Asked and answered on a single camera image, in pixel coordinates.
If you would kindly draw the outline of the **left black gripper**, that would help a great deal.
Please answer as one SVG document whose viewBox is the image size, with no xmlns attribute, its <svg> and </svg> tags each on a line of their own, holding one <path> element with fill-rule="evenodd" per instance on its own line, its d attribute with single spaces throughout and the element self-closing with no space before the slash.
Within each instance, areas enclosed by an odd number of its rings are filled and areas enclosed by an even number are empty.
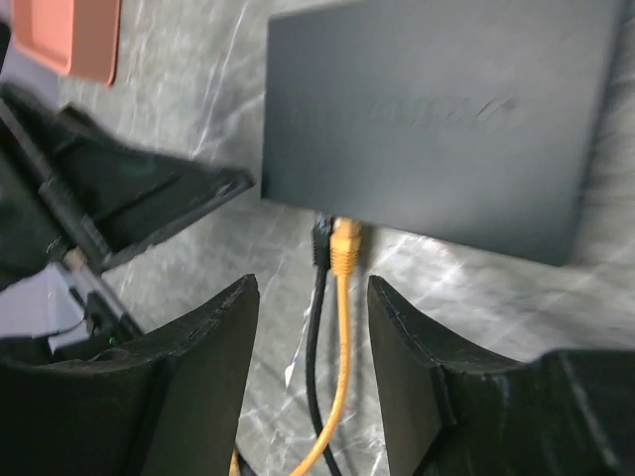
<svg viewBox="0 0 635 476">
<path fill-rule="evenodd" d="M 142 331 L 99 283 L 77 299 L 62 260 L 120 266 L 252 187 L 243 168 L 135 148 L 69 104 L 1 81 L 1 353 L 26 362 L 126 359 Z"/>
</svg>

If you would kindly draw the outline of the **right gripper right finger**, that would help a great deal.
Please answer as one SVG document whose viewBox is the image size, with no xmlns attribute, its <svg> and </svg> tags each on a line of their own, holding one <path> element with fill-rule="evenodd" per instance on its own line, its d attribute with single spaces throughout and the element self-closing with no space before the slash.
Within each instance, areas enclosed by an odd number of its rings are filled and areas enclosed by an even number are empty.
<svg viewBox="0 0 635 476">
<path fill-rule="evenodd" d="M 367 305 L 392 474 L 633 473 L 632 351 L 522 363 L 439 324 L 381 277 Z"/>
</svg>

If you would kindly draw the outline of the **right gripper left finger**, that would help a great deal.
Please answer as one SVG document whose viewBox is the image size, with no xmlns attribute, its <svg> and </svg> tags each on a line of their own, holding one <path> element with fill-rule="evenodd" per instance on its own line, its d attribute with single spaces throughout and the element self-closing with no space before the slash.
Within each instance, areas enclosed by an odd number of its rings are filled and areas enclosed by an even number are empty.
<svg viewBox="0 0 635 476">
<path fill-rule="evenodd" d="M 43 339 L 1 342 L 5 475 L 225 475 L 260 295 L 246 275 L 134 340 L 55 361 Z"/>
</svg>

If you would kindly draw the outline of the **black network switch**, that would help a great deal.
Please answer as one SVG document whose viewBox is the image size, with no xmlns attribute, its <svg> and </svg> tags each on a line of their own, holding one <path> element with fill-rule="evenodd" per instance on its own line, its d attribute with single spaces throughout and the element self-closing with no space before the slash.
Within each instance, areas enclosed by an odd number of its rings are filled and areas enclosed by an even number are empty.
<svg viewBox="0 0 635 476">
<path fill-rule="evenodd" d="M 261 195 L 560 266 L 623 1 L 357 1 L 267 26 Z"/>
</svg>

